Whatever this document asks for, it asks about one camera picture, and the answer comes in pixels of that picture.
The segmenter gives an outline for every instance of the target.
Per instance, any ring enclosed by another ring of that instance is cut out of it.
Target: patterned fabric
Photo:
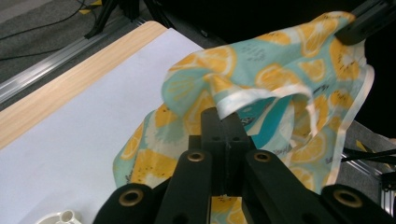
[[[330,12],[299,26],[194,52],[172,66],[163,105],[149,113],[114,161],[118,186],[156,187],[172,175],[200,115],[236,112],[257,148],[274,152],[319,193],[338,174],[345,131],[374,79],[364,43],[334,33],[354,20]],[[212,223],[244,223],[239,198],[212,199]]]

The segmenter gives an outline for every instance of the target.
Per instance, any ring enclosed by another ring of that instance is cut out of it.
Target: black fabric
[[[352,11],[363,0],[158,0],[157,6],[222,38],[227,43],[312,21],[329,11]],[[375,133],[396,138],[396,22],[366,40],[375,83],[356,121]]]

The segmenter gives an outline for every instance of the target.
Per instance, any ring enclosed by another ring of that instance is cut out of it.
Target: cable
[[[78,8],[77,11],[75,11],[72,15],[68,16],[67,18],[65,18],[65,19],[63,19],[63,20],[60,20],[60,21],[56,21],[56,22],[50,23],[50,24],[47,24],[47,25],[37,26],[37,27],[35,27],[35,28],[28,29],[28,30],[25,30],[25,31],[22,31],[22,32],[18,32],[18,33],[13,34],[13,35],[8,35],[8,36],[5,36],[5,37],[0,38],[0,40],[3,40],[3,39],[6,39],[6,38],[9,38],[9,37],[12,37],[12,36],[14,36],[14,35],[20,35],[20,34],[23,34],[23,33],[29,32],[29,31],[33,31],[33,30],[39,29],[39,28],[51,26],[51,25],[54,25],[54,24],[57,24],[57,23],[60,23],[60,22],[62,22],[62,21],[66,21],[66,20],[72,18],[74,15],[76,15],[76,14],[82,9],[82,7],[87,7],[87,5],[85,4],[85,0],[82,0],[82,1],[77,0],[77,1],[78,1],[79,3],[81,3],[80,7]],[[96,13],[95,13],[93,10],[92,10],[92,15],[94,16],[94,18],[95,18],[94,22],[96,23],[97,17],[96,17]],[[0,58],[0,62],[2,62],[2,61],[7,61],[7,60],[12,60],[12,59],[18,59],[18,58],[31,57],[31,56],[36,56],[36,55],[51,53],[51,52],[54,52],[54,51],[57,51],[57,50],[60,50],[60,49],[63,49],[63,48],[50,49],[50,50],[41,51],[41,52],[38,52],[38,53],[26,54],[26,55],[18,55],[18,56],[13,56],[13,57],[8,57],[8,58]]]

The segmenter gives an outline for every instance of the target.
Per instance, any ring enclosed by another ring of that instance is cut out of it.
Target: wooden strip
[[[86,90],[92,83],[163,34],[166,28],[147,21],[37,91],[0,112],[0,149]]]

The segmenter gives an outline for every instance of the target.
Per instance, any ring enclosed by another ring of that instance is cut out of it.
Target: cloth
[[[246,41],[194,52],[172,66],[163,104],[150,112],[114,160],[120,187],[152,188],[172,176],[201,112],[236,112],[257,148],[274,152],[314,192],[333,184],[346,129],[374,80],[364,42],[334,34],[354,20],[341,12]],[[211,223],[244,223],[240,198],[212,199]]]

